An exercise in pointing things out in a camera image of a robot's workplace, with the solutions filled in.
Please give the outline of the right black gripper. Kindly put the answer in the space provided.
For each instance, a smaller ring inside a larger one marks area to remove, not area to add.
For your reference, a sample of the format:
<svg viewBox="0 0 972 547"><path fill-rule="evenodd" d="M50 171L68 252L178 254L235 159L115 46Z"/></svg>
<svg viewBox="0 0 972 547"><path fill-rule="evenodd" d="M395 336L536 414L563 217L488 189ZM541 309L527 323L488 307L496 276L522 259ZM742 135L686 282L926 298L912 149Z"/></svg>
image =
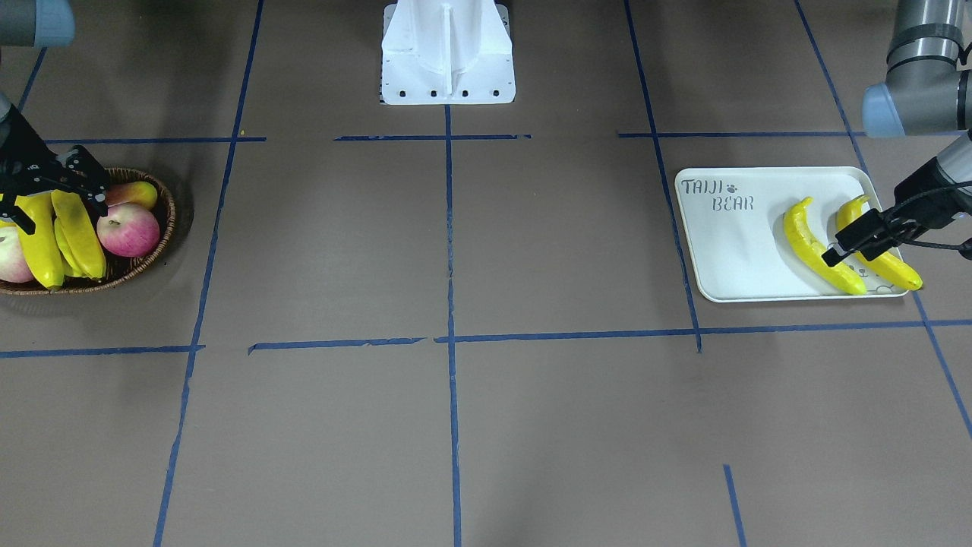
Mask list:
<svg viewBox="0 0 972 547"><path fill-rule="evenodd" d="M27 235L36 224L17 205L17 198L60 190L82 197L100 217L107 216L108 171L84 146L53 153L37 131L14 106L2 107L1 217Z"/></svg>

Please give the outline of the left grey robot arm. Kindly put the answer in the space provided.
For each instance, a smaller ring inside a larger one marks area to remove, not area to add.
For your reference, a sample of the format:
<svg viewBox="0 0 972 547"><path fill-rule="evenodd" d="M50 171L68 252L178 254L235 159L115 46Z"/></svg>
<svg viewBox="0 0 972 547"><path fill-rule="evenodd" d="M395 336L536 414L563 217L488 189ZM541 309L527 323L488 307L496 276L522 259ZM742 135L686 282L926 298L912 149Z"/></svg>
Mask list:
<svg viewBox="0 0 972 547"><path fill-rule="evenodd" d="M869 138L956 131L958 138L895 187L895 204L839 229L822 254L829 267L855 253L874 260L902 245L933 248L924 233L971 211L970 44L961 1L900 1L886 53L885 79L865 90L862 124Z"/></svg>

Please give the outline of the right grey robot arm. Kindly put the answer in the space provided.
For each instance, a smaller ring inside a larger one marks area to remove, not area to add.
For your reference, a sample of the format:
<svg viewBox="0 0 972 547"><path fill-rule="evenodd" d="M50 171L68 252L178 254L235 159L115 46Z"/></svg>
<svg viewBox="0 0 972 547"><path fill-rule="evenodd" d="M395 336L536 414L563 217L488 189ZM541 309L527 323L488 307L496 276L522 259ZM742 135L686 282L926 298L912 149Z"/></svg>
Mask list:
<svg viewBox="0 0 972 547"><path fill-rule="evenodd" d="M3 1L3 46L66 46L75 38L75 17L67 1ZM17 105L1 97L1 215L28 235L36 224L17 198L54 190L82 197L100 215L108 212L108 171L81 145L53 153Z"/></svg>

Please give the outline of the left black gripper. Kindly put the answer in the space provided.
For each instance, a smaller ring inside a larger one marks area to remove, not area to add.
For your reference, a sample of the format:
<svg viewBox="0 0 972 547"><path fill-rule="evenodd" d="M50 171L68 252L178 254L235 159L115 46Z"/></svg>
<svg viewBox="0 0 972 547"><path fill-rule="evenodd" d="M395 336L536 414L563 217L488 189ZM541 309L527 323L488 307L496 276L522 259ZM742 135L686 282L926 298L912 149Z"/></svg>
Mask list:
<svg viewBox="0 0 972 547"><path fill-rule="evenodd" d="M969 213L970 207L970 170L933 158L896 186L892 221L913 223L921 229L943 229L958 215ZM888 231L884 212L879 209L858 210L857 216L851 212L841 209L837 213L835 242L822 253L827 267L835 267L857 253L874 260L920 234L919 228Z"/></svg>

